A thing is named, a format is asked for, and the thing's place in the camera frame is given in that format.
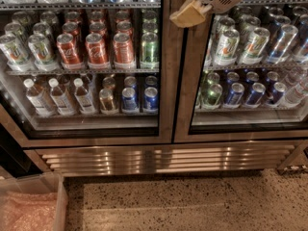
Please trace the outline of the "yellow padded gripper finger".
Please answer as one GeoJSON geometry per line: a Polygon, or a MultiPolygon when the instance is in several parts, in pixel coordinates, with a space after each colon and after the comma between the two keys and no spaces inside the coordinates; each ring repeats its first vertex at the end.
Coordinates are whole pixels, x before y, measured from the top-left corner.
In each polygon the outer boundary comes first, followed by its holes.
{"type": "Polygon", "coordinates": [[[187,0],[169,19],[179,28],[190,28],[203,23],[211,9],[211,5],[203,5],[197,0],[187,0]]]}

